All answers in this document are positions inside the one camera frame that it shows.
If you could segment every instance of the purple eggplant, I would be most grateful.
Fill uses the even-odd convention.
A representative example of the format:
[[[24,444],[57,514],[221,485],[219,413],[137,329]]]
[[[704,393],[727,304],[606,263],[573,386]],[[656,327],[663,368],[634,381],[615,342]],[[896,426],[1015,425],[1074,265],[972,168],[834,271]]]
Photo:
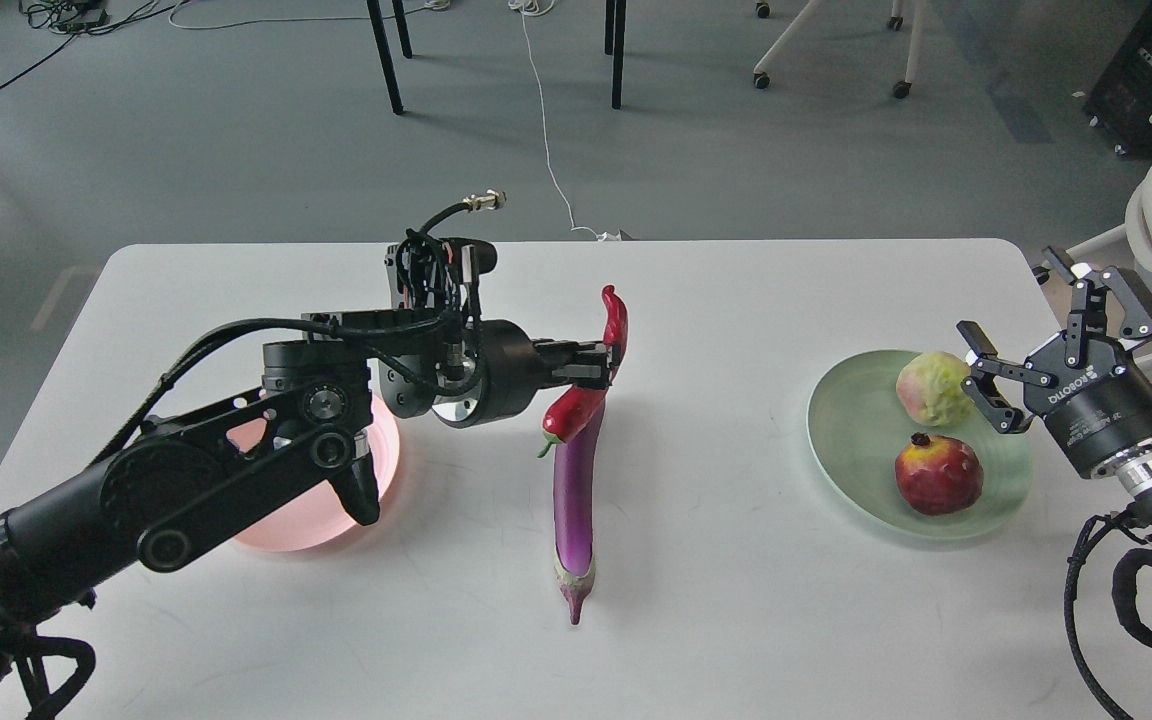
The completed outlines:
[[[594,448],[605,407],[554,455],[554,571],[573,626],[594,589]]]

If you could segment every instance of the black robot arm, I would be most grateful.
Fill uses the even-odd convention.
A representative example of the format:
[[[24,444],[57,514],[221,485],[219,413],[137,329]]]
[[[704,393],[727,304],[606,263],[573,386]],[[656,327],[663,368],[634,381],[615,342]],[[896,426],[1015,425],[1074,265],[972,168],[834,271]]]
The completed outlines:
[[[91,607],[93,588],[132,562],[182,569],[323,479],[358,524],[379,520],[366,437],[370,361],[399,418],[434,409],[453,427],[520,414],[540,388],[607,386],[612,357],[602,342],[530,340],[515,324],[482,319],[477,283],[495,265],[493,247],[429,234],[440,219],[503,198],[467,197],[389,247],[391,309],[212,331],[82,473],[0,515],[0,680],[17,667],[29,719],[58,714],[94,667],[86,643],[40,637],[37,626],[70,602]],[[270,328],[302,338],[262,348],[260,387],[173,418],[150,415],[198,361]],[[262,425],[262,438],[238,446],[229,432],[248,423]],[[47,655],[77,661],[55,691],[41,667]]]
[[[1152,293],[1132,270],[1093,270],[1076,265],[1060,250],[1043,253],[1052,272],[1073,288],[1064,328],[1023,363],[1010,363],[998,357],[996,348],[978,324],[960,323],[958,333],[972,348],[963,389],[996,432],[1024,432],[1033,418],[1039,418],[1079,477],[1114,475],[1132,497],[1124,511],[1097,516],[1084,525],[1069,556],[1064,598],[1066,629],[1079,673],[1112,715],[1129,717],[1087,669],[1074,630],[1073,604],[1081,566],[1111,530],[1123,530],[1137,543],[1152,541],[1152,536],[1139,538],[1132,532],[1152,526],[1152,384],[1132,356],[1135,348],[1152,341]],[[1116,336],[1111,334],[1106,311],[1111,295],[1124,314]],[[1021,382],[1029,414],[1002,397],[995,385],[998,378]],[[1098,524],[1102,526],[1093,532]],[[1126,553],[1114,574],[1112,598],[1120,624],[1152,647],[1152,630],[1142,623],[1135,607],[1137,574],[1147,566],[1152,568],[1152,548]]]

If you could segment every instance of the black table leg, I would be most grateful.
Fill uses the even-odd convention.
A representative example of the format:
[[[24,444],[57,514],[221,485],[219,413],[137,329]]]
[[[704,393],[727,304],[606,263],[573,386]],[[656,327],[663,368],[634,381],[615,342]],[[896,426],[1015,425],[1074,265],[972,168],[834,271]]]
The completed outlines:
[[[389,106],[394,114],[403,114],[403,101],[397,96],[397,77],[394,77],[394,59],[389,56],[389,38],[385,37],[385,22],[380,17],[380,0],[367,0],[371,32],[376,33],[376,53],[380,54],[380,70],[385,74],[385,88],[389,91]]]
[[[403,58],[412,59],[412,41],[407,35],[407,13],[403,10],[403,0],[394,0],[394,22],[397,22],[397,45],[403,50]]]
[[[616,0],[607,0],[607,18],[604,24],[607,26],[602,31],[602,53],[612,54],[612,32],[616,28]]]
[[[626,0],[616,0],[616,41],[612,47],[612,108],[621,109],[621,76],[626,69]]]

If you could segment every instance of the pink plate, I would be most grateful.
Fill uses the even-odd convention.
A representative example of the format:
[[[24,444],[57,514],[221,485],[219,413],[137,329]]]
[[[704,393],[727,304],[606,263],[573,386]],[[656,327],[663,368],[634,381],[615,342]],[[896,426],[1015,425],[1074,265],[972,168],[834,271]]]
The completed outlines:
[[[372,423],[367,427],[367,444],[371,446],[372,465],[376,469],[376,487],[384,500],[397,470],[397,422],[380,396],[371,397]],[[259,441],[264,433],[257,419],[238,425],[229,432],[229,438],[238,447]],[[291,552],[324,544],[339,537],[357,523],[349,518],[332,486],[323,480],[309,488],[296,500],[266,515],[259,523],[234,536],[234,541],[268,552]]]

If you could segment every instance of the pepper stem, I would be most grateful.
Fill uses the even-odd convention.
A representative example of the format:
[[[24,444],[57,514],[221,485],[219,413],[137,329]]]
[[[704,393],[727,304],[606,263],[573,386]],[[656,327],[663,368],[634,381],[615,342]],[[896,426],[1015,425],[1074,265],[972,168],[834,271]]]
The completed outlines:
[[[558,444],[561,444],[563,441],[563,438],[558,437],[556,434],[550,432],[548,430],[544,430],[544,433],[545,433],[545,447],[540,448],[540,454],[536,455],[536,457],[544,457],[545,455],[550,455],[550,447],[556,446]]]

